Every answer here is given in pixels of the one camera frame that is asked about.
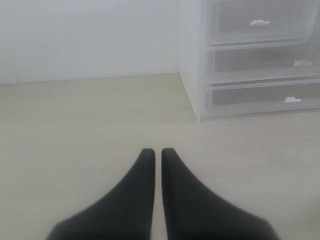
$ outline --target drawer handle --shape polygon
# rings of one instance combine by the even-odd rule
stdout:
[[[284,100],[284,103],[286,104],[296,104],[296,103],[301,103],[301,99],[295,98],[294,96],[291,97],[286,97]]]
[[[252,22],[250,22],[250,26],[251,26],[251,27],[269,26],[270,23],[271,23],[270,21],[253,20]]]

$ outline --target translucent drawer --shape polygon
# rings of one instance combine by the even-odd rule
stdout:
[[[205,0],[208,45],[295,40],[311,34],[318,0]]]
[[[320,108],[320,80],[212,86],[200,117],[263,114]]]
[[[319,75],[320,43],[211,50],[204,54],[203,67],[207,83]]]

